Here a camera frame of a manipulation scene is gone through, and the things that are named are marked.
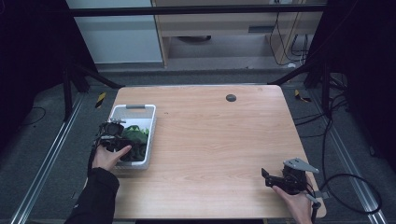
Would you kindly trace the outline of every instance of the forearm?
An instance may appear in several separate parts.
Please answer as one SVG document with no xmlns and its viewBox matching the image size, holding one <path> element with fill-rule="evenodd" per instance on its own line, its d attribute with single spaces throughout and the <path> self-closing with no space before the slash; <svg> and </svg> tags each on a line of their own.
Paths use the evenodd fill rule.
<svg viewBox="0 0 396 224">
<path fill-rule="evenodd" d="M 119 180 L 109 171 L 92 169 L 87 185 L 65 223 L 111 224 L 119 185 Z"/>
</svg>

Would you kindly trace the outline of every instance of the floor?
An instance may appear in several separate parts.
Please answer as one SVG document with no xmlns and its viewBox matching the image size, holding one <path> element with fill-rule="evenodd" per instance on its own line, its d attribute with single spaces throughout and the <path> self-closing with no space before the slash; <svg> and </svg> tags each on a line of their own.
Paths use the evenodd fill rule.
<svg viewBox="0 0 396 224">
<path fill-rule="evenodd" d="M 303 38 L 299 36 L 294 49 L 302 47 Z M 271 55 L 271 49 L 262 35 L 212 36 L 209 41 L 174 38 L 165 68 L 139 67 L 128 72 L 107 71 L 102 75 L 128 86 L 265 84 L 300 65 L 299 56 L 290 54 L 295 62 L 278 65 Z M 342 75 L 334 76 L 344 79 Z M 26 118 L 26 125 L 21 126 L 8 145 L 8 154 L 1 159 L 0 223 L 9 223 L 18 209 L 23 214 L 20 218 L 26 223 L 63 223 L 69 214 L 85 181 L 84 169 L 89 154 L 86 149 L 91 146 L 97 125 L 106 120 L 117 94 L 117 90 L 111 90 L 93 79 L 88 80 L 92 85 L 89 93 L 74 91 L 75 109 L 79 112 L 68 124 L 62 123 L 62 86 L 43 91 L 35 98 L 35 108 Z M 306 125 L 298 125 L 312 118 L 306 116 L 321 113 L 320 87 L 306 90 L 302 81 L 304 75 L 282 85 L 282 90 L 309 162 L 322 167 L 321 155 L 325 153 L 328 176 L 345 172 L 362 175 L 374 183 L 383 199 L 381 212 L 367 216 L 345 209 L 331 197 L 325 200 L 328 214 L 318 223 L 396 223 L 396 214 L 392 211 L 396 204 L 392 188 L 396 186 L 396 175 L 384 160 L 370 155 L 369 146 L 348 106 L 334 109 L 333 126 L 327 134 L 325 147 L 321 136 L 328 122 L 325 118 L 319 117 Z M 299 90 L 303 98 L 309 98 L 311 103 L 296 99 L 295 90 Z M 101 108 L 94 108 L 98 95 L 104 91 L 104 103 Z M 331 95 L 335 97 L 339 93 L 333 90 Z M 65 139 L 59 138 L 59 133 L 64 134 Z M 35 178 L 37 173 L 43 174 L 42 181 Z M 322 175 L 316 176 L 316 179 L 323 183 Z M 353 179 L 334 180 L 332 189 L 340 198 L 359 209 L 375 209 L 378 202 L 367 186 Z M 267 221 L 286 223 L 287 220 Z M 130 220 L 118 222 L 132 223 Z"/>
</svg>

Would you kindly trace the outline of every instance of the wooden table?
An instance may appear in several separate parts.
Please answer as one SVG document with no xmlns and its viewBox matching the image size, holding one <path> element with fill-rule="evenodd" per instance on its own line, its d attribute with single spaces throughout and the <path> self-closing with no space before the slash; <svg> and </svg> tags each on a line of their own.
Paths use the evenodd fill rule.
<svg viewBox="0 0 396 224">
<path fill-rule="evenodd" d="M 150 166 L 113 171 L 115 218 L 290 217 L 261 175 L 282 176 L 284 160 L 307 161 L 278 86 L 122 88 L 114 103 L 144 104 L 157 106 Z"/>
</svg>

